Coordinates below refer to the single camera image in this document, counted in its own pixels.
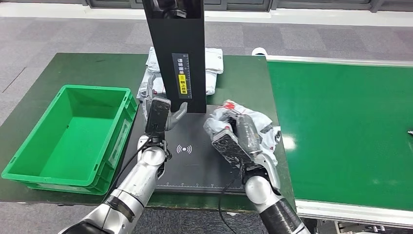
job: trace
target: crate label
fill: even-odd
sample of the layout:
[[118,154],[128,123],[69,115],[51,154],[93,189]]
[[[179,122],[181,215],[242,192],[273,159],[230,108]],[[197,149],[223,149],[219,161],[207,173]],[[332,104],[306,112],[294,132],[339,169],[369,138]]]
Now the crate label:
[[118,161],[120,154],[122,153],[123,150],[123,142],[124,139],[126,139],[127,134],[128,134],[128,129],[131,123],[127,121],[126,119],[123,120],[122,128],[120,129],[119,136],[116,140],[115,147],[112,150],[111,156],[108,159],[109,164],[115,168],[116,162]]

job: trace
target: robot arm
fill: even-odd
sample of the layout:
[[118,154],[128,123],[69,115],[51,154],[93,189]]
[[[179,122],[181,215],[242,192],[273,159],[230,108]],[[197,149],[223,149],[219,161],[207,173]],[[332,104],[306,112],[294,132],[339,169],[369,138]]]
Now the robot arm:
[[224,129],[213,136],[212,145],[231,165],[242,168],[245,193],[260,214],[268,233],[310,234],[281,195],[276,165],[260,150],[260,137],[252,118],[234,114],[228,120],[236,134]]
[[165,140],[169,130],[186,113],[183,103],[171,115],[170,101],[154,97],[148,113],[145,134],[138,141],[137,163],[118,188],[77,224],[59,234],[130,234],[165,171],[171,158]]

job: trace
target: crumpled plastic bag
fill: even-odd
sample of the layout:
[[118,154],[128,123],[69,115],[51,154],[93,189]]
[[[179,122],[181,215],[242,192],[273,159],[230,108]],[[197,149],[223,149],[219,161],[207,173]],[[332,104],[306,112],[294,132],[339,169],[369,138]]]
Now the crumpled plastic bag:
[[277,159],[274,156],[275,147],[281,138],[280,126],[274,126],[272,120],[263,113],[256,112],[237,104],[234,101],[226,100],[222,106],[214,110],[204,124],[206,133],[213,139],[214,135],[223,129],[232,130],[231,124],[228,123],[228,117],[243,114],[249,115],[257,128],[258,135],[261,138],[260,149],[264,154],[269,155],[275,164]]

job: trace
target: green plastic crate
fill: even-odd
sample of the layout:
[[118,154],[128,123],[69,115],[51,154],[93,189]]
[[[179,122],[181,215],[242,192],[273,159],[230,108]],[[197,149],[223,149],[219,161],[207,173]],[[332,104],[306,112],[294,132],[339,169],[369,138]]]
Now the green plastic crate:
[[136,111],[128,88],[65,85],[1,177],[33,189],[103,195]]

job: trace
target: wireless charging symbol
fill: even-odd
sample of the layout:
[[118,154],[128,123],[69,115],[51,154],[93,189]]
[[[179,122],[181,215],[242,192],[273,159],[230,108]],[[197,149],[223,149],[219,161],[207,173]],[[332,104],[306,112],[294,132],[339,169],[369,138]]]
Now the wireless charging symbol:
[[191,145],[189,145],[189,146],[187,146],[187,147],[182,147],[181,145],[178,145],[177,147],[176,147],[176,152],[178,153],[178,154],[180,154],[181,152],[187,152],[189,155],[192,153],[192,146]]

